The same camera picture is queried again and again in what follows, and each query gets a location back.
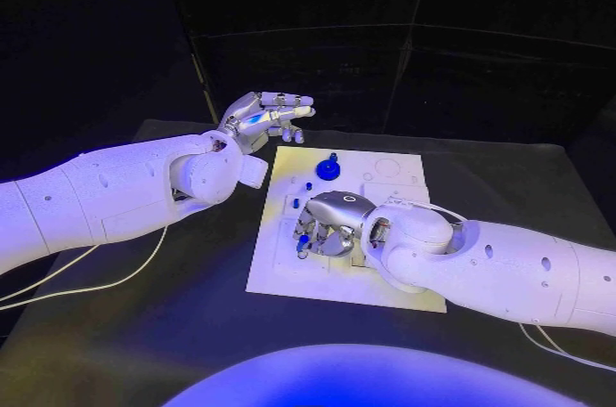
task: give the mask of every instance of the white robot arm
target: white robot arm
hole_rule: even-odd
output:
[[[360,240],[396,288],[432,289],[514,322],[616,336],[616,253],[516,226],[451,224],[435,208],[396,198],[377,207],[350,192],[322,193],[299,218],[298,251],[341,256]]]
[[[239,182],[260,188],[268,163],[250,153],[269,135],[304,142],[291,120],[315,114],[312,103],[249,93],[216,131],[93,151],[0,183],[0,273],[57,251],[151,233],[221,203]]]

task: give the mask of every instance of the table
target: table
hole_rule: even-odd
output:
[[[213,126],[148,120],[136,141]],[[516,224],[601,248],[616,240],[565,149],[306,131],[309,147],[423,155],[433,202],[468,218]],[[257,156],[273,163],[270,141]],[[519,325],[448,304],[448,314],[246,292],[269,178],[169,227],[158,257],[122,286],[34,303],[0,352],[0,404],[161,405],[230,365],[289,347],[357,343],[455,356],[594,404],[611,405],[616,375],[542,351]],[[100,247],[40,289],[119,280],[161,231]],[[61,254],[57,269],[81,254]],[[550,329],[573,354],[616,363],[614,338]],[[357,379],[367,380],[363,371]]]

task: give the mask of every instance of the dark background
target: dark background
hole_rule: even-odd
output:
[[[315,97],[312,129],[562,144],[614,230],[615,2],[2,0],[0,179],[281,90]]]

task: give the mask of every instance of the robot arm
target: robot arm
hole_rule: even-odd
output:
[[[305,208],[317,221],[332,212],[324,214],[312,202],[332,205],[344,196],[353,203],[367,201],[351,193],[322,193]],[[348,213],[344,205],[338,202],[338,214]],[[301,220],[296,233],[319,242],[305,227]],[[370,265],[396,288],[432,289],[458,305],[514,322],[616,336],[615,252],[504,224],[451,224],[433,209],[394,198],[367,207],[353,229]],[[328,239],[337,240],[337,230]],[[324,254],[311,241],[304,248]]]
[[[311,105],[311,97],[249,93],[216,131],[93,151],[2,183],[0,273],[57,251],[151,233],[221,203],[239,182],[260,188],[268,163],[250,153],[269,135],[304,142],[291,120],[315,114]]]

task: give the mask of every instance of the white board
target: white board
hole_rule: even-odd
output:
[[[318,178],[315,168],[334,152],[343,170],[341,176],[328,182]],[[315,254],[304,260],[298,258],[296,220],[306,201],[325,191],[358,193],[376,205],[381,205],[390,195],[431,202],[422,157],[279,146],[247,291],[446,312],[446,300],[436,292],[412,294],[392,287],[379,271],[364,266],[358,246],[353,254],[341,258]],[[293,206],[295,199],[299,199],[299,208]]]

